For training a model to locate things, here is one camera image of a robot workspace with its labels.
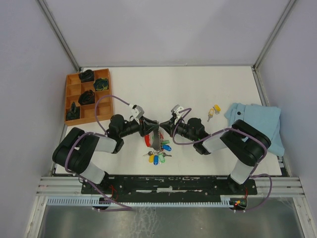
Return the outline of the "bunch of coloured key tags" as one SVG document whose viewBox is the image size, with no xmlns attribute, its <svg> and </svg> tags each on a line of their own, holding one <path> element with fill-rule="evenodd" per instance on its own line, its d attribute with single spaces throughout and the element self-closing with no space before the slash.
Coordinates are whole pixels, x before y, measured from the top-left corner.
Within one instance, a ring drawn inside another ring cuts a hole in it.
<svg viewBox="0 0 317 238">
<path fill-rule="evenodd" d="M 158 139 L 158 147 L 154 146 L 155 139 Z M 149 163 L 157 166 L 159 164 L 163 164 L 165 162 L 166 157 L 171 157 L 172 155 L 168 154 L 168 152 L 172 151 L 170 146 L 170 141 L 165 140 L 163 134 L 159 131 L 158 138 L 155 137 L 154 133 L 144 137 L 145 145 L 150 149 L 143 157 L 148 157 Z"/>
</svg>

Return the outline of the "yellow tagged key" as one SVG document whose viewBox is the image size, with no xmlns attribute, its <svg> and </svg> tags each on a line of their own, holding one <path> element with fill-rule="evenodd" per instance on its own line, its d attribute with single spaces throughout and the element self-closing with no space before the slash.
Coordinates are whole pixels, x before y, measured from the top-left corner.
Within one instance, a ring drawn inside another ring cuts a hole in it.
<svg viewBox="0 0 317 238">
<path fill-rule="evenodd" d="M 211 108 L 209 110 L 209 112 L 208 112 L 208 120 L 207 120 L 207 122 L 210 121 L 210 119 L 213 117 L 213 115 L 214 115 L 214 108 Z"/>
</svg>

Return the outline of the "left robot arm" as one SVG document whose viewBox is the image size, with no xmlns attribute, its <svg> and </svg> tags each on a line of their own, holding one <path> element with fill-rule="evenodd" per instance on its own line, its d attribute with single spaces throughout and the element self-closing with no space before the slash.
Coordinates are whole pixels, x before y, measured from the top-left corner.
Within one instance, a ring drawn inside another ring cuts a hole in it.
<svg viewBox="0 0 317 238">
<path fill-rule="evenodd" d="M 116 154 L 124 145 L 124 137 L 134 133 L 144 137 L 158 128 L 157 121 L 144 116 L 140 120 L 127 121 L 116 114 L 111 117 L 105 135 L 72 128 L 53 152 L 52 160 L 67 172 L 74 172 L 91 181 L 98 193 L 105 193 L 109 189 L 109 175 L 91 161 L 94 152 Z"/>
</svg>

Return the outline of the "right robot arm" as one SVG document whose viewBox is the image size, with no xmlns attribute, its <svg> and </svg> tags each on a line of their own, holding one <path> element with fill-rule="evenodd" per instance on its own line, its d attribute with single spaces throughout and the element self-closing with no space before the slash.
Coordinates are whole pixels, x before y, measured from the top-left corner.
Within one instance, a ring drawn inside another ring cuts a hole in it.
<svg viewBox="0 0 317 238">
<path fill-rule="evenodd" d="M 262 132 L 239 119 L 232 127 L 208 134 L 199 118 L 190 118 L 187 123 L 181 119 L 171 118 L 160 123 L 172 138 L 180 135 L 188 139 L 201 155 L 209 155 L 215 151 L 229 149 L 237 158 L 236 165 L 230 173 L 227 188 L 238 194 L 245 189 L 245 181 L 252 175 L 260 160 L 271 146 L 271 140 Z"/>
</svg>

